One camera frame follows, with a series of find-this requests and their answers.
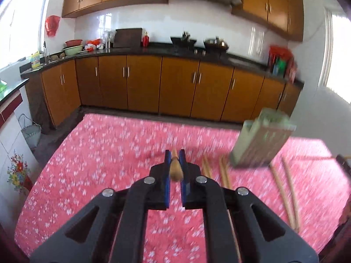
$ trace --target wire basket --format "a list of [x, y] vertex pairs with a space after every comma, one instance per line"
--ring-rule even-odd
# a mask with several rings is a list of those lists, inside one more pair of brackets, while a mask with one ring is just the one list
[[[18, 120], [20, 120], [21, 116], [24, 116], [24, 128], [22, 128], [21, 132], [26, 140], [30, 149], [34, 149], [37, 147], [40, 136], [41, 136], [41, 126], [34, 122], [32, 119], [28, 118], [25, 114], [20, 115]], [[33, 122], [32, 125], [26, 126], [26, 118]]]

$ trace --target red bowl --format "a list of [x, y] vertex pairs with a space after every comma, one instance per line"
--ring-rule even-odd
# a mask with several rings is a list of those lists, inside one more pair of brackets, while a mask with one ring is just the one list
[[81, 45], [82, 39], [73, 39], [71, 41], [66, 41], [67, 47], [78, 46]]

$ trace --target faucet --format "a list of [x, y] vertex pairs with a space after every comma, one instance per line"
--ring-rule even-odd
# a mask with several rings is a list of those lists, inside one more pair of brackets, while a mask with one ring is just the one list
[[45, 64], [49, 64], [50, 60], [49, 60], [49, 55], [47, 55], [47, 48], [46, 48], [46, 42], [44, 41], [44, 62]]

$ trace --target pink floral tablecloth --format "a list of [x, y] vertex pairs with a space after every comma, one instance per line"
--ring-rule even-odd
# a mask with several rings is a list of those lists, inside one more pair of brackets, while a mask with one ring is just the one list
[[[201, 166], [207, 155], [220, 182], [219, 157], [233, 148], [239, 131], [210, 129], [89, 114], [63, 141], [41, 173], [23, 207], [15, 240], [30, 255], [104, 188], [125, 189], [164, 160], [164, 151], [184, 148], [187, 161]], [[281, 156], [288, 159], [299, 201], [302, 236], [320, 252], [332, 237], [350, 194], [346, 176], [321, 140], [291, 137], [274, 159], [290, 201]], [[248, 187], [288, 223], [283, 200], [268, 168], [229, 172], [233, 189]], [[149, 211], [144, 262], [205, 262], [201, 210], [181, 206], [180, 185], [171, 184], [167, 211]]]

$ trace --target red bottle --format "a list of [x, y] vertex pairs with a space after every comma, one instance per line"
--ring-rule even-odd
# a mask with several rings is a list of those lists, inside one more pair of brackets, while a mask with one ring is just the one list
[[145, 36], [143, 37], [143, 47], [148, 47], [149, 45], [149, 35], [147, 31], [145, 31]]

